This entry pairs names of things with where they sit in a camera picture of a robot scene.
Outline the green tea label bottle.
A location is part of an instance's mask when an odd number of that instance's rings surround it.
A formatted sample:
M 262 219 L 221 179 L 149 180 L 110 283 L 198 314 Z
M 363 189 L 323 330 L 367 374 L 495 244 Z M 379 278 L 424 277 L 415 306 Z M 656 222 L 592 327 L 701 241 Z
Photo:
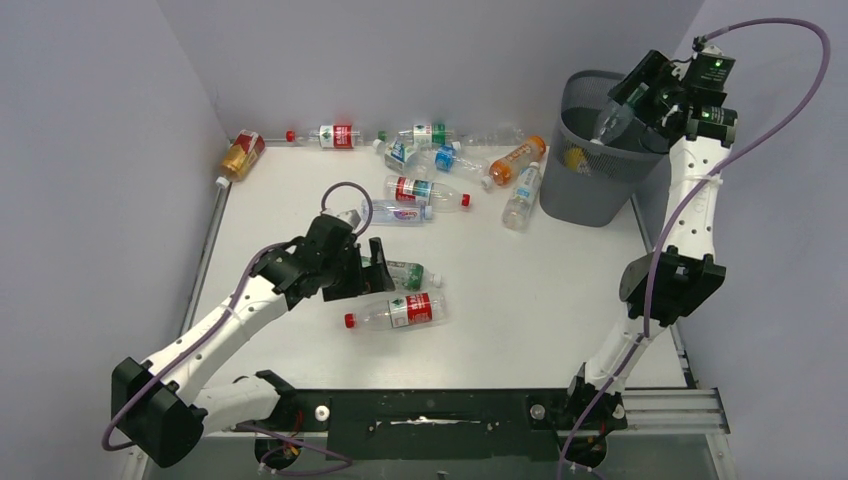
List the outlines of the green tea label bottle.
M 443 286 L 443 277 L 415 262 L 385 261 L 395 290 L 400 292 L 425 292 Z

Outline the clear bottle dark green label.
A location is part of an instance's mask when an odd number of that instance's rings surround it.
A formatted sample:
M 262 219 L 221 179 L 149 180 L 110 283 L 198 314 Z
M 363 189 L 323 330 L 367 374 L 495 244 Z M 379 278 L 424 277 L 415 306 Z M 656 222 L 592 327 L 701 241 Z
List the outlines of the clear bottle dark green label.
M 610 99 L 596 118 L 590 142 L 609 145 L 619 138 L 634 120 L 634 106 L 646 90 L 647 87 L 641 84 L 621 103 Z

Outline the red label Nongfu water bottle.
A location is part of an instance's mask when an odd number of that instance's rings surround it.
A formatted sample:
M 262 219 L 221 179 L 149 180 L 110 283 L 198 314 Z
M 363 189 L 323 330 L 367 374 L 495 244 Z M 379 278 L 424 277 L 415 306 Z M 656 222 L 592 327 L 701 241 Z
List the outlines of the red label Nongfu water bottle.
M 395 330 L 426 325 L 446 316 L 443 295 L 418 293 L 373 302 L 346 313 L 344 325 L 347 329 Z

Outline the clear Ganten water bottle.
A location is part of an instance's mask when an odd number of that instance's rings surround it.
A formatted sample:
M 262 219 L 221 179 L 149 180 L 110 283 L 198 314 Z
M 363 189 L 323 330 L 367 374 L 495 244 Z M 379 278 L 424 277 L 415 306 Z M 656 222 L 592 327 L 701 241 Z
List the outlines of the clear Ganten water bottle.
M 434 218 L 431 206 L 414 201 L 372 200 L 361 202 L 362 217 L 371 216 L 378 226 L 420 226 Z

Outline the yellow label drink bottle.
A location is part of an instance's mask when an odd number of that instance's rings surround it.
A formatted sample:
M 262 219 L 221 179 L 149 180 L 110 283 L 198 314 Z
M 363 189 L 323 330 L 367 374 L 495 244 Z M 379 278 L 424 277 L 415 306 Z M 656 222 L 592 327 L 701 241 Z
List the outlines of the yellow label drink bottle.
M 581 175 L 590 175 L 592 172 L 586 152 L 580 147 L 572 147 L 566 150 L 563 155 L 563 163 L 567 169 Z

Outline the white blue label tea bottle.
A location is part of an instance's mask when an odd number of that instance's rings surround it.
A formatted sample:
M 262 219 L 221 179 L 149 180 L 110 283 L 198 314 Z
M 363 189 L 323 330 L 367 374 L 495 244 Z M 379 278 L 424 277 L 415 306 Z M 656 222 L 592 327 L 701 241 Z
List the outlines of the white blue label tea bottle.
M 522 170 L 502 213 L 502 224 L 513 231 L 523 231 L 531 216 L 542 182 L 540 164 L 531 162 Z

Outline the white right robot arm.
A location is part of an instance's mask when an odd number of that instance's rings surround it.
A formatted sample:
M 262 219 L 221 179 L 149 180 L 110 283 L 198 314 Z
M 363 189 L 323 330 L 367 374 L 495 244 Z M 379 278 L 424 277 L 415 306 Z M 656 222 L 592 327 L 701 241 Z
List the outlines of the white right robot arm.
M 713 226 L 722 184 L 717 168 L 736 139 L 738 114 L 723 106 L 734 64 L 714 45 L 696 48 L 687 60 L 650 51 L 609 91 L 592 144 L 566 155 L 569 165 L 586 173 L 598 165 L 602 147 L 639 122 L 667 143 L 671 167 L 663 230 L 653 251 L 622 274 L 625 316 L 581 366 L 562 400 L 572 425 L 624 427 L 622 393 L 636 362 L 655 336 L 689 316 L 724 282 Z

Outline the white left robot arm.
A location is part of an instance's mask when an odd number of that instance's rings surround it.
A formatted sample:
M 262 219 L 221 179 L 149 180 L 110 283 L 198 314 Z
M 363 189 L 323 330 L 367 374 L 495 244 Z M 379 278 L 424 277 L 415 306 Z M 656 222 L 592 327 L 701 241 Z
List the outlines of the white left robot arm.
M 252 337 L 315 294 L 329 302 L 394 290 L 380 238 L 369 238 L 369 262 L 362 262 L 358 222 L 354 212 L 322 213 L 305 235 L 260 249 L 206 317 L 146 359 L 121 361 L 111 373 L 103 448 L 115 450 L 110 436 L 119 430 L 168 468 L 210 433 L 270 418 L 293 390 L 273 372 L 207 383 Z

